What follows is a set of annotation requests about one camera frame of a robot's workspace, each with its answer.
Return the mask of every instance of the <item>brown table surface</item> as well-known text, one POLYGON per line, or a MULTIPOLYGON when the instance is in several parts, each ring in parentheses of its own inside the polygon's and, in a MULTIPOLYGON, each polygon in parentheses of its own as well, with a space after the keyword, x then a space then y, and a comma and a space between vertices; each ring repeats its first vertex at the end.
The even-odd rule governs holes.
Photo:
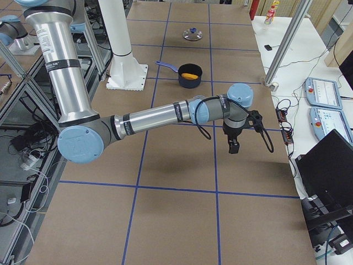
POLYGON ((228 154, 221 123, 178 124, 126 137, 88 164, 69 163, 26 264, 315 264, 248 10, 242 6, 134 3, 128 17, 134 57, 149 65, 142 92, 98 87, 101 116, 126 114, 234 82, 255 93, 275 152, 244 130, 228 154), (183 30, 204 37, 189 42, 183 30), (196 89, 158 67, 196 63, 196 89))

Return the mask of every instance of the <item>saucepan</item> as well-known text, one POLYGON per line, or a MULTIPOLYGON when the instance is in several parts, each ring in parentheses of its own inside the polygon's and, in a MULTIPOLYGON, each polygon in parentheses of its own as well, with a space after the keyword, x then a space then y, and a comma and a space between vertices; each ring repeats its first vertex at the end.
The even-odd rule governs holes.
POLYGON ((166 62, 156 61, 156 64, 168 67, 178 73, 178 81, 182 87, 195 88, 201 83, 202 69, 193 63, 186 63, 177 68, 166 62))

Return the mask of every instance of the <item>pot handle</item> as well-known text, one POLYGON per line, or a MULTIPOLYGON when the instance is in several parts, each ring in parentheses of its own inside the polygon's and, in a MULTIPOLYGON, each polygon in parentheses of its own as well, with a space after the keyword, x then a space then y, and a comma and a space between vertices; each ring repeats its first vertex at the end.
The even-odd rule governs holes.
POLYGON ((171 65, 169 63, 166 63, 166 62, 161 62, 161 61, 156 61, 156 64, 158 65, 161 65, 161 66, 165 66, 165 67, 168 67, 170 69, 172 69, 174 72, 178 72, 178 68, 174 65, 171 65))

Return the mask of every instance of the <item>monitor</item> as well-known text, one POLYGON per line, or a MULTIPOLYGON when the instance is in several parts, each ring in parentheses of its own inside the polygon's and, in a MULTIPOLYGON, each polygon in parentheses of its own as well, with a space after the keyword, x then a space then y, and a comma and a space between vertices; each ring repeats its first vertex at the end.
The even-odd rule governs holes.
MULTIPOLYGON (((316 194, 329 212, 353 205, 353 147, 335 129, 296 163, 308 195, 316 194)), ((353 241, 353 216, 337 223, 353 241)))

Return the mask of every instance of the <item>yellow object in pot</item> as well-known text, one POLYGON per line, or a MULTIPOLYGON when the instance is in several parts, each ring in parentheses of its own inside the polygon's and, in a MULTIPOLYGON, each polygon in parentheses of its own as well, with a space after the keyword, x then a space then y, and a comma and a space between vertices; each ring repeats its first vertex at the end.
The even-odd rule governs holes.
POLYGON ((181 76, 187 80, 196 80, 199 76, 193 75, 192 73, 182 73, 181 76))

